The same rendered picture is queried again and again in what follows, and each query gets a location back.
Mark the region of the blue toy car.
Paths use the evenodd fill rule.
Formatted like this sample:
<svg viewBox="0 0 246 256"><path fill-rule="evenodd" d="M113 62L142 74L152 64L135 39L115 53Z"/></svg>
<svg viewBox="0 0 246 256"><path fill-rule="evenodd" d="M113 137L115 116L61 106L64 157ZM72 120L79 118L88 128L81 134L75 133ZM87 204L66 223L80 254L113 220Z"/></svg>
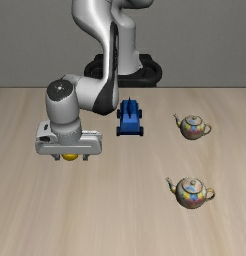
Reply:
<svg viewBox="0 0 246 256"><path fill-rule="evenodd" d="M117 110L120 124L116 127L116 135L144 135L144 128L140 125L142 110L136 100L128 98L120 103Z"/></svg>

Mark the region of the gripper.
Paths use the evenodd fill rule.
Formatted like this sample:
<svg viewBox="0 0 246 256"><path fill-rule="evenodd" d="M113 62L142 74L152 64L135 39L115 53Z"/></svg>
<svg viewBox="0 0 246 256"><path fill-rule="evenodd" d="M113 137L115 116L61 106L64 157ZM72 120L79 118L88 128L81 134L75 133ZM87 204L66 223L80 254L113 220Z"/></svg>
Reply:
<svg viewBox="0 0 246 256"><path fill-rule="evenodd" d="M102 134L98 131L83 130L78 142L63 145L51 131L50 121L47 120L38 125L35 149L40 155L52 155L55 161L59 161L62 154L83 155L82 160L88 161L90 155L98 155L102 152Z"/></svg>

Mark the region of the floral painted teapot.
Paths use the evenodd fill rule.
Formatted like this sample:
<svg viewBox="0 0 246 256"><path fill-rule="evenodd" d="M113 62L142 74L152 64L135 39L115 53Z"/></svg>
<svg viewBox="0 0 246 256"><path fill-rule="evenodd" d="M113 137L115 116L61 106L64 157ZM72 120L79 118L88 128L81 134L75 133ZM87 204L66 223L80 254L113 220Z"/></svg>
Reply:
<svg viewBox="0 0 246 256"><path fill-rule="evenodd" d="M174 118L181 134L187 140L197 140L212 131L212 126L205 123L200 116L188 115L180 119L177 114L174 114Z"/></svg>
<svg viewBox="0 0 246 256"><path fill-rule="evenodd" d="M216 195L214 189L207 188L201 180L194 177L185 177L176 185L167 177L166 182L177 202L186 209L197 209Z"/></svg>

